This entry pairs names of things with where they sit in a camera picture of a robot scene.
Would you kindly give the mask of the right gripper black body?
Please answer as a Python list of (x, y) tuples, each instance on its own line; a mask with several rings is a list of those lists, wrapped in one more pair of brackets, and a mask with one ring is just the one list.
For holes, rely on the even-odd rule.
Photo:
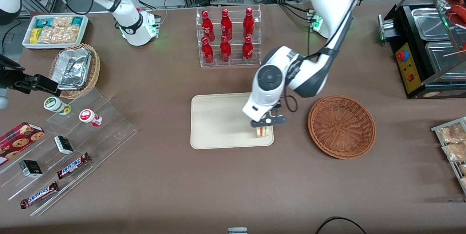
[(1, 67), (0, 68), (0, 88), (16, 90), (15, 82), (17, 78), (16, 68)]

